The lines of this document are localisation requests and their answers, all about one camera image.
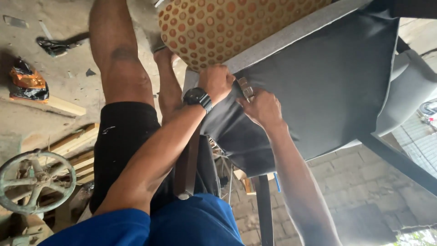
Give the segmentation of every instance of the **blue shirt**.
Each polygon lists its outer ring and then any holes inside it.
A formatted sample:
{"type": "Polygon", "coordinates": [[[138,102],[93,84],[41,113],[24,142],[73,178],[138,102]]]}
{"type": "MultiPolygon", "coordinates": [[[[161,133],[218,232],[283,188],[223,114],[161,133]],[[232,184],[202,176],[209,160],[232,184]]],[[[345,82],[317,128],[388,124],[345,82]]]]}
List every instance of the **blue shirt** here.
{"type": "Polygon", "coordinates": [[[94,216],[40,246],[243,246],[231,207],[211,194],[172,202],[150,217],[138,209],[94,216]]]}

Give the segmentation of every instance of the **yellow patterned fabric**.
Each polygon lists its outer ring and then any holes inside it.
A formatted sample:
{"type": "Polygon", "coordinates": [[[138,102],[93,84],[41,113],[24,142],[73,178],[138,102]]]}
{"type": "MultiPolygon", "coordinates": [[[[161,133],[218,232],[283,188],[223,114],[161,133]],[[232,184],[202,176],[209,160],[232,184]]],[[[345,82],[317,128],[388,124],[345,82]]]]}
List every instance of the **yellow patterned fabric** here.
{"type": "Polygon", "coordinates": [[[199,71],[223,63],[331,0],[173,0],[159,13],[161,38],[199,71]]]}

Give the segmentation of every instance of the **wristwatch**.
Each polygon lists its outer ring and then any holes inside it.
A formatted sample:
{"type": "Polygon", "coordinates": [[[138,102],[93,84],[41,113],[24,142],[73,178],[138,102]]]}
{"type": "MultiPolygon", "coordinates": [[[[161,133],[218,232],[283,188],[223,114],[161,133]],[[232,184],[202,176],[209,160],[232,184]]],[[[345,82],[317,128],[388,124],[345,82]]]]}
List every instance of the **wristwatch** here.
{"type": "Polygon", "coordinates": [[[187,105],[200,104],[206,110],[206,113],[209,113],[212,109],[211,98],[209,98],[206,91],[200,87],[189,89],[187,93],[185,93],[184,102],[187,105]]]}

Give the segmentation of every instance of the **person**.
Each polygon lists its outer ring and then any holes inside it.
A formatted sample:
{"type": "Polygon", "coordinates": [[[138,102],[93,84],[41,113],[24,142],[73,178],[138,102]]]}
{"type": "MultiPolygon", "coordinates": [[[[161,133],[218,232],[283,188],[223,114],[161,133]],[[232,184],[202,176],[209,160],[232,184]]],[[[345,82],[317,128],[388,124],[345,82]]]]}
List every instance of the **person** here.
{"type": "MultiPolygon", "coordinates": [[[[231,207],[212,194],[175,199],[151,213],[154,193],[207,111],[230,93],[235,77],[223,65],[204,69],[198,92],[204,92],[208,103],[187,100],[181,107],[182,91],[172,69],[175,56],[168,48],[156,52],[160,126],[126,0],[94,2],[90,45],[106,99],[94,148],[94,216],[41,245],[243,245],[231,207]]],[[[262,89],[255,93],[251,103],[238,102],[270,140],[286,207],[303,244],[341,245],[317,183],[282,119],[279,101],[262,89]]]]}

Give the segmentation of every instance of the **hand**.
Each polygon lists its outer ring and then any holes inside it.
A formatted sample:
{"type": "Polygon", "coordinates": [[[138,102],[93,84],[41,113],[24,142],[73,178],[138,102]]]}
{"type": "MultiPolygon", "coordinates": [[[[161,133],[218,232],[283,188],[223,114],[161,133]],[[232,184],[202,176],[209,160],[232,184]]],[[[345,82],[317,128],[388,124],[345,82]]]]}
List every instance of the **hand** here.
{"type": "Polygon", "coordinates": [[[273,93],[261,88],[253,88],[255,93],[252,102],[245,98],[237,98],[244,113],[265,131],[286,125],[282,119],[281,104],[273,93]]]}
{"type": "Polygon", "coordinates": [[[200,71],[199,87],[208,93],[212,105],[215,106],[231,92],[234,80],[235,76],[229,72],[227,66],[216,64],[200,71]]]}

